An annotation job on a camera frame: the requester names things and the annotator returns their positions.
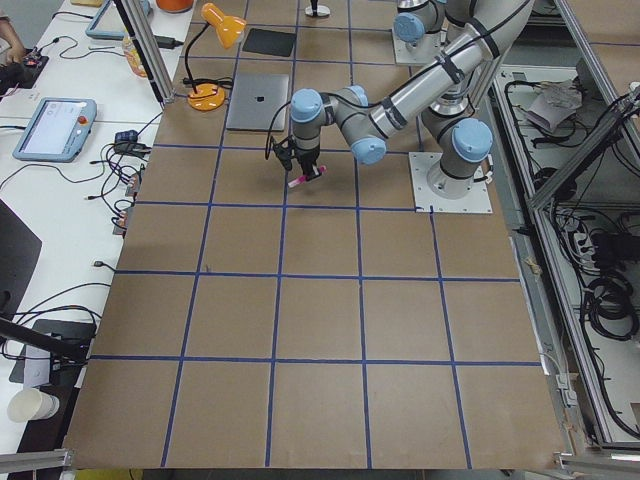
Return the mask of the person's forearm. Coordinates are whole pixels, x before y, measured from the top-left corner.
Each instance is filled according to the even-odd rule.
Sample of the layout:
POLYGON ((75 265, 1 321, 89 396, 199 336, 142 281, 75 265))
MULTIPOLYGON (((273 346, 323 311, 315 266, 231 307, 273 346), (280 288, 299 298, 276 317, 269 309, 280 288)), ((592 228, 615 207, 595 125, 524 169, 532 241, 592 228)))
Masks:
POLYGON ((26 49, 5 13, 1 13, 1 38, 8 44, 5 63, 21 63, 26 55, 26 49))

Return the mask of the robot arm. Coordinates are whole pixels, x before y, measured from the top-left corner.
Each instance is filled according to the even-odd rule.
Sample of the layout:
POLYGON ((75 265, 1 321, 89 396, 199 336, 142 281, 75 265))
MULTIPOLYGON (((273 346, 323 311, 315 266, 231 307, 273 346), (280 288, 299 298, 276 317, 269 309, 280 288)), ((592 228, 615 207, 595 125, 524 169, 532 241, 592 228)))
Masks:
POLYGON ((366 91, 351 85, 336 92, 300 89, 290 101, 291 135, 278 142, 269 137, 265 155, 275 154, 290 171, 297 162, 302 181, 322 175, 317 164, 321 129, 335 125, 362 164, 374 164, 387 153, 386 141, 407 123, 463 87, 485 62, 497 60, 526 25, 532 1, 448 1, 448 43, 429 64, 386 97, 371 103, 366 91))
POLYGON ((440 45, 446 0, 400 0, 392 25, 395 39, 407 50, 440 45))

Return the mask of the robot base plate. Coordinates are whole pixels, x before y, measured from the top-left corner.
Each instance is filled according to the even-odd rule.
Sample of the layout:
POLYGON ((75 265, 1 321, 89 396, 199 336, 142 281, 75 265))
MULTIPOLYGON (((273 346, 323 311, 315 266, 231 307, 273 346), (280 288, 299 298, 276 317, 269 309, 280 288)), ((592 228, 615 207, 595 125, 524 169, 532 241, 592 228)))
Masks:
POLYGON ((492 214, 488 192, 491 172, 477 165, 464 180, 447 177, 440 168, 440 152, 409 154, 415 211, 421 213, 492 214))
POLYGON ((432 62, 446 40, 446 31, 426 34, 414 43, 392 34, 395 62, 405 66, 424 66, 432 62))

